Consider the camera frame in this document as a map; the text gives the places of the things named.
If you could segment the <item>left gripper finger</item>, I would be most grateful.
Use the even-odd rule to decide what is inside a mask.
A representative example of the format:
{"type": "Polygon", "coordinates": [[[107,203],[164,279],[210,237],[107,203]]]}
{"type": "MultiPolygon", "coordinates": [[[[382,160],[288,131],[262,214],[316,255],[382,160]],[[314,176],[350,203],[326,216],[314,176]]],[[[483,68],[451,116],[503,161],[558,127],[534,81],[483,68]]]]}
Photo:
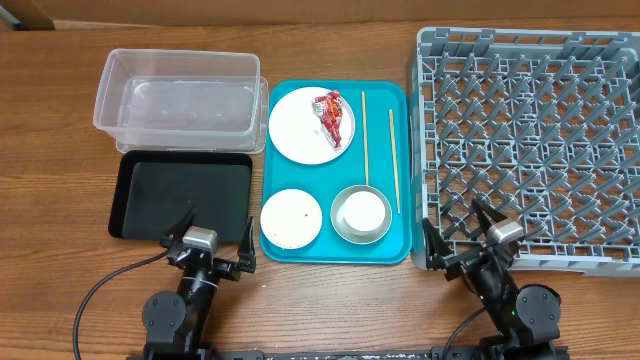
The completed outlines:
{"type": "Polygon", "coordinates": [[[253,242],[254,221],[250,217],[239,243],[237,255],[241,272],[254,273],[256,269],[256,252],[253,242]]]}
{"type": "Polygon", "coordinates": [[[161,237],[159,245],[163,248],[171,248],[177,240],[181,240],[196,217],[196,209],[191,202],[184,215],[172,225],[161,237]]]}

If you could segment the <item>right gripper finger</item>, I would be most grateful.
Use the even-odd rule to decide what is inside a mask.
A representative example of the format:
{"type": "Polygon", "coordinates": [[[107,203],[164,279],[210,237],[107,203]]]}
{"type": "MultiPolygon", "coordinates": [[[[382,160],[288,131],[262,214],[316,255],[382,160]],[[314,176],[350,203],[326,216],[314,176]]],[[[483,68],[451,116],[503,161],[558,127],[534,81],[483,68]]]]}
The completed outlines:
{"type": "Polygon", "coordinates": [[[422,227],[425,237],[426,267],[431,270],[445,269],[445,260],[453,254],[453,251],[428,218],[422,220],[422,227]]]}
{"type": "Polygon", "coordinates": [[[471,201],[471,207],[484,235],[488,234],[492,225],[507,219],[506,215],[481,199],[474,198],[471,201]]]}

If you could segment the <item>small white dish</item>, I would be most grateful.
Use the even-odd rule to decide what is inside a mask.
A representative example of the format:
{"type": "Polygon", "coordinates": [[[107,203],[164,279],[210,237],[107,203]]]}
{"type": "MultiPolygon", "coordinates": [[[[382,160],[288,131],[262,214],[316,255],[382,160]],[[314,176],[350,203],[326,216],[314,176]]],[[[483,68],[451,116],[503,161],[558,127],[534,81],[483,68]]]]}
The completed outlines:
{"type": "Polygon", "coordinates": [[[285,189],[272,195],[263,205],[261,231],[273,245],[300,249],[319,234],[323,223],[319,203],[300,189],[285,189]]]}

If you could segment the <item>white cup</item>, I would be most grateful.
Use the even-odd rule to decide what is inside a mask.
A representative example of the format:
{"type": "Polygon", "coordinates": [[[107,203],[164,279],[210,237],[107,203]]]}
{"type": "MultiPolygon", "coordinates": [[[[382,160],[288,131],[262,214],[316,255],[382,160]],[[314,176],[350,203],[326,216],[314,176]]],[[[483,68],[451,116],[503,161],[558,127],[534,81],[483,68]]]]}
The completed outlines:
{"type": "Polygon", "coordinates": [[[378,230],[384,222],[385,214],[384,202],[368,190],[360,190],[350,195],[342,211],[345,223],[358,235],[378,230]]]}

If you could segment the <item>red snack wrapper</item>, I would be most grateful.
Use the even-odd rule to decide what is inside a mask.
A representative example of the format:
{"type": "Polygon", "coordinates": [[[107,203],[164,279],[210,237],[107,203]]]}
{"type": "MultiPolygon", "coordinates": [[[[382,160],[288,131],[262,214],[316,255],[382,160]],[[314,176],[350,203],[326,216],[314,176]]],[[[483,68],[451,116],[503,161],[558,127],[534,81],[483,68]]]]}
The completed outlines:
{"type": "Polygon", "coordinates": [[[322,130],[335,149],[341,146],[340,126],[343,116],[342,97],[337,90],[318,96],[312,101],[314,114],[318,117],[322,130]]]}

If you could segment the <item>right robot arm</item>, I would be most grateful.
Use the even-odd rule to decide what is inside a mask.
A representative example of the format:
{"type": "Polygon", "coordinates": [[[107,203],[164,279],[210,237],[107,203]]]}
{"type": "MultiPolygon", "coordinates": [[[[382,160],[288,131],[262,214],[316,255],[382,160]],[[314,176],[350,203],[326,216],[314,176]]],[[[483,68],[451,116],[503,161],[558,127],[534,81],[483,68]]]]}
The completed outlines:
{"type": "Polygon", "coordinates": [[[475,318],[487,313],[498,334],[462,351],[462,359],[568,359],[567,349],[553,345],[560,337],[559,293],[541,284],[519,287],[509,273],[524,239],[523,227],[482,200],[472,201],[472,212],[485,242],[458,255],[428,219],[422,220],[426,246],[431,251],[427,266],[443,269],[448,281],[461,278],[482,303],[454,330],[442,350],[433,351],[431,357],[452,357],[458,335],[475,318]]]}

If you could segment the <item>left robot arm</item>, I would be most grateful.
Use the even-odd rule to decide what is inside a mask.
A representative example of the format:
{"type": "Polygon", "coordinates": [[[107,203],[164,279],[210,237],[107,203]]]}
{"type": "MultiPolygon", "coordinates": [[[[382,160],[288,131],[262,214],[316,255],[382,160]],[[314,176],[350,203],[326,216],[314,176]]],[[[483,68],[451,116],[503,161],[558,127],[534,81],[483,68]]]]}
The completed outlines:
{"type": "Polygon", "coordinates": [[[145,359],[215,359],[212,346],[201,341],[219,282],[237,282],[256,268],[253,221],[246,224],[235,261],[216,256],[218,234],[194,225],[196,210],[185,215],[162,236],[171,266],[182,271],[176,291],[152,295],[142,311],[146,328],[145,359]]]}

